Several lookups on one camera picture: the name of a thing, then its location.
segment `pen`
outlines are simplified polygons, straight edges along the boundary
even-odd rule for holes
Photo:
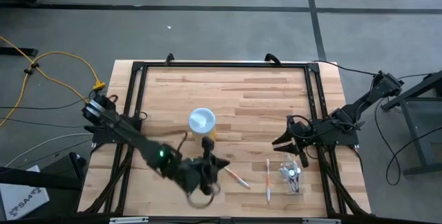
[[[270,204],[270,161],[267,159],[267,204]]]
[[[227,172],[229,172],[230,176],[233,176],[242,186],[246,187],[247,189],[250,189],[250,186],[243,180],[241,177],[237,176],[233,171],[231,171],[229,168],[224,167]]]

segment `white cable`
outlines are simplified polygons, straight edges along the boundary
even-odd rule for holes
[[[68,134],[68,135],[63,135],[63,136],[59,136],[59,137],[56,137],[56,138],[49,139],[49,140],[47,140],[45,142],[42,142],[41,144],[38,144],[37,146],[35,146],[35,147],[31,148],[31,149],[23,152],[22,154],[18,155],[16,158],[12,159],[5,167],[8,167],[13,162],[15,162],[17,159],[21,158],[22,156],[26,155],[27,153],[30,153],[31,151],[35,150],[36,148],[40,147],[43,144],[47,144],[49,142],[58,140],[60,138],[67,138],[67,137],[73,137],[73,136],[86,136],[86,135],[93,135],[93,133],[75,133],[75,134]]]

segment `cord plug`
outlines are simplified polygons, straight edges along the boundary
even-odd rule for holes
[[[101,81],[96,81],[95,85],[93,87],[93,90],[102,90],[105,87],[106,87],[106,83],[101,82]]]

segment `wooden tabletop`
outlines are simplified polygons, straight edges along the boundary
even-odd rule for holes
[[[108,86],[108,95],[119,96],[122,113],[133,60],[117,60]],[[319,64],[329,112],[345,104],[338,69]],[[231,161],[229,168],[251,186],[246,189],[226,171],[220,171],[221,192],[206,209],[193,209],[184,192],[172,181],[162,179],[146,166],[135,151],[129,178],[125,215],[142,216],[326,216],[317,160],[302,168],[302,194],[287,195],[287,185],[278,172],[282,153],[271,142],[285,131],[285,116],[310,118],[304,73],[298,68],[150,68],[142,101],[148,115],[142,133],[177,147],[182,134],[162,136],[171,131],[188,131],[189,113],[198,107],[211,109],[216,116],[218,137],[214,154]],[[135,106],[135,90],[132,106]],[[200,144],[189,135],[181,152],[184,157],[202,155]],[[316,157],[310,147],[309,154]],[[90,159],[79,211],[98,197],[109,180],[115,144],[105,144]],[[344,186],[357,203],[370,211],[359,160],[348,147],[337,147],[338,166]],[[266,159],[270,159],[271,202],[266,202]],[[293,155],[300,165],[298,157]],[[114,206],[119,185],[114,195]],[[337,210],[336,191],[331,187]],[[196,190],[193,200],[209,200]]]

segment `gray floor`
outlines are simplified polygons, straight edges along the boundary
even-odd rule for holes
[[[43,0],[57,3],[114,3],[191,6],[308,6],[307,0]],[[440,0],[316,0],[320,7],[343,8],[442,8]],[[342,66],[400,77],[442,69],[442,15],[333,15],[320,14],[322,36],[329,61]],[[281,60],[317,59],[309,13],[282,12],[155,12],[94,10],[0,9],[0,33],[18,46],[33,47],[40,54],[64,50],[86,58],[99,77],[108,82],[115,59],[261,60],[273,53]],[[78,61],[55,55],[41,61],[49,75],[68,82],[83,95],[91,90],[93,77]],[[20,57],[0,58],[0,105],[17,100],[28,62]],[[341,71],[348,102],[369,88],[371,78]],[[405,88],[419,78],[404,79]],[[77,100],[69,90],[32,75],[22,106],[61,106]],[[77,126],[86,121],[81,104],[59,111],[17,110],[13,118]],[[385,181],[391,158],[374,125],[373,108],[363,114],[366,125],[359,133],[365,182],[373,213],[379,216],[440,222],[442,219],[442,174],[403,178],[395,186]],[[0,116],[7,111],[2,109]],[[400,113],[379,112],[379,122],[393,150],[409,139]],[[41,127],[7,122],[0,128],[0,163],[59,135],[81,129]],[[88,137],[48,144],[25,158],[28,161],[76,144]],[[73,151],[88,157],[88,143]],[[57,158],[37,162],[42,167]],[[417,165],[414,148],[399,160],[403,168]],[[19,166],[19,160],[13,166]],[[393,166],[391,179],[397,168]]]

